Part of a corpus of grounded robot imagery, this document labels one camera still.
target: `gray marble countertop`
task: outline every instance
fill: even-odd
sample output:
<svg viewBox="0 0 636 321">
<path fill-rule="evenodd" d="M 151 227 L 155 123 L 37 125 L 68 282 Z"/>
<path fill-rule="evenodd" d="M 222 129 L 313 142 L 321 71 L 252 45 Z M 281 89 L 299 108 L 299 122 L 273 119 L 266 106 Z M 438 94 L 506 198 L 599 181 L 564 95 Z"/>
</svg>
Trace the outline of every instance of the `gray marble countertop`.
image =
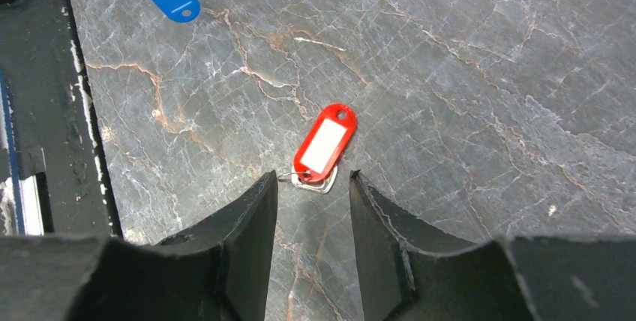
<svg viewBox="0 0 636 321">
<path fill-rule="evenodd" d="M 72 0 L 125 238 L 286 172 L 320 110 L 358 131 L 331 193 L 281 185 L 267 320 L 361 320 L 362 169 L 446 232 L 636 230 L 636 0 Z"/>
</svg>

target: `table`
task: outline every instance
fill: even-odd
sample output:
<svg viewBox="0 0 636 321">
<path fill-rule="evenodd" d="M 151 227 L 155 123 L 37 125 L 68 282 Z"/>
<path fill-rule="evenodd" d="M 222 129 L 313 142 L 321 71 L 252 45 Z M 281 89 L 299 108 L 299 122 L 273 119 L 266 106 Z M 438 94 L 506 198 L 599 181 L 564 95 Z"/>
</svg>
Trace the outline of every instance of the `table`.
<svg viewBox="0 0 636 321">
<path fill-rule="evenodd" d="M 349 170 L 472 242 L 636 229 L 635 0 L 72 0 L 124 237 L 287 172 L 320 110 L 331 193 L 283 185 L 267 320 L 361 320 Z"/>
</svg>

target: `red plastic tag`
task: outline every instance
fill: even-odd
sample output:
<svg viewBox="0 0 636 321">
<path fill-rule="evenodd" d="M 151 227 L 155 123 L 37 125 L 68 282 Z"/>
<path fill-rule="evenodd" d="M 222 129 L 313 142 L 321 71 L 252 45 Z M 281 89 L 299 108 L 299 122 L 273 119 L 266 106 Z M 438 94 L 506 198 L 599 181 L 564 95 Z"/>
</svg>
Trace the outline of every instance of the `red plastic tag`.
<svg viewBox="0 0 636 321">
<path fill-rule="evenodd" d="M 311 184 L 325 181 L 356 131 L 358 119 L 346 105 L 327 106 L 294 156 L 298 177 Z"/>
</svg>

